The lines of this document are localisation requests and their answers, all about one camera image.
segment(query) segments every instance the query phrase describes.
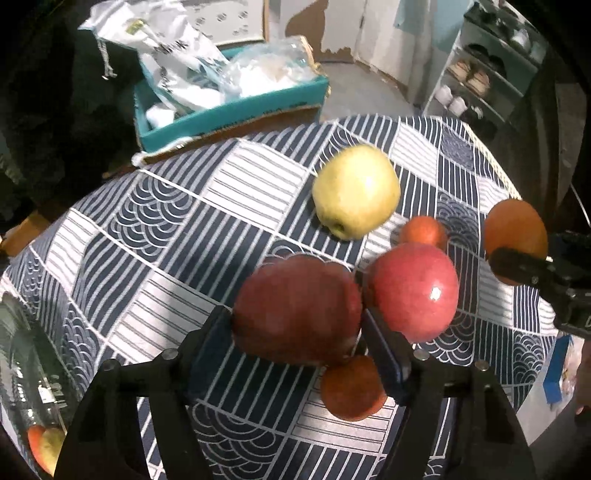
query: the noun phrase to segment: drawstring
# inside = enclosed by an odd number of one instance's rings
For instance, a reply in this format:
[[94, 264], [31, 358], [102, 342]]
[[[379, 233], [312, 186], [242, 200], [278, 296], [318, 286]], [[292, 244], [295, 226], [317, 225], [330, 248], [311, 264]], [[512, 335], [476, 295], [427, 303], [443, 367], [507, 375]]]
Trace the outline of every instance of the drawstring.
[[103, 78], [105, 80], [114, 79], [117, 74], [113, 71], [113, 67], [109, 63], [109, 52], [107, 52], [107, 45], [104, 40], [96, 37], [96, 44], [99, 46], [100, 56], [103, 57], [103, 64], [105, 65], [105, 74]]

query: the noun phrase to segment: white bag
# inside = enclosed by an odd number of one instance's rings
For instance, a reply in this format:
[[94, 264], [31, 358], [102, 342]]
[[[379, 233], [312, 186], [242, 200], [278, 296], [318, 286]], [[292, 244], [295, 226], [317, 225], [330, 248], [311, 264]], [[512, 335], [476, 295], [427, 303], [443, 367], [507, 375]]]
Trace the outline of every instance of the white bag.
[[107, 41], [136, 49], [148, 83], [166, 105], [198, 111], [223, 103], [219, 76], [228, 61], [190, 25], [180, 0], [109, 0], [93, 6], [79, 28], [93, 31], [99, 46]]

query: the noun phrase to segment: tablecloth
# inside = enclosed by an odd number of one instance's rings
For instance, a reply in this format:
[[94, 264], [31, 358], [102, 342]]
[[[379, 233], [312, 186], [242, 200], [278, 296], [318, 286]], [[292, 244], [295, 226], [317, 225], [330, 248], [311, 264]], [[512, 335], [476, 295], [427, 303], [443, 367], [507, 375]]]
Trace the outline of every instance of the tablecloth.
[[[396, 212], [357, 241], [338, 241], [314, 214], [311, 187], [338, 151], [368, 143], [400, 179]], [[537, 290], [500, 284], [485, 261], [486, 214], [513, 192], [469, 127], [455, 119], [357, 115], [203, 147], [111, 181], [77, 202], [13, 260], [0, 293], [17, 296], [83, 393], [108, 358], [147, 361], [232, 307], [244, 279], [271, 257], [311, 254], [360, 273], [414, 215], [437, 217], [460, 278], [450, 328], [422, 345], [438, 359], [488, 361], [514, 407], [550, 350], [554, 313]], [[189, 407], [212, 471], [231, 479], [374, 476], [402, 408], [390, 398], [366, 420], [333, 417], [321, 370], [247, 357], [228, 340], [204, 398]], [[426, 475], [450, 439], [452, 400]], [[146, 399], [138, 400], [153, 478], [165, 479]]]

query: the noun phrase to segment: shoe rack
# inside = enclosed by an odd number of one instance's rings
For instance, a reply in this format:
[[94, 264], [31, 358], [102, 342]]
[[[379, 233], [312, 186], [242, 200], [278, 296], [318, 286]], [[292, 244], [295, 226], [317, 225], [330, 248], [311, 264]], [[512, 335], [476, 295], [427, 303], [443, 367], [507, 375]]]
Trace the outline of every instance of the shoe rack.
[[500, 3], [476, 0], [470, 6], [423, 109], [425, 115], [460, 118], [484, 143], [522, 99], [548, 48], [519, 12]]

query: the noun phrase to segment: tangerine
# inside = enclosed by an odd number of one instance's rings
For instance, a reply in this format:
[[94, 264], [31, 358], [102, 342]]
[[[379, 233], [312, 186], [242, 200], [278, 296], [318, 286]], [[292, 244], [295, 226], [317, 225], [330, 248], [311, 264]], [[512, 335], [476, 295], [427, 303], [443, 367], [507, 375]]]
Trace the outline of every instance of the tangerine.
[[447, 234], [443, 225], [433, 217], [418, 215], [411, 218], [400, 230], [399, 244], [417, 242], [432, 245], [445, 251]]
[[347, 421], [373, 415], [388, 398], [373, 359], [365, 355], [327, 367], [320, 381], [320, 397], [329, 412]]
[[[489, 256], [499, 247], [507, 247], [536, 258], [548, 255], [548, 233], [538, 212], [527, 202], [507, 199], [497, 203], [484, 221], [484, 248]], [[517, 283], [503, 277], [501, 282]]]

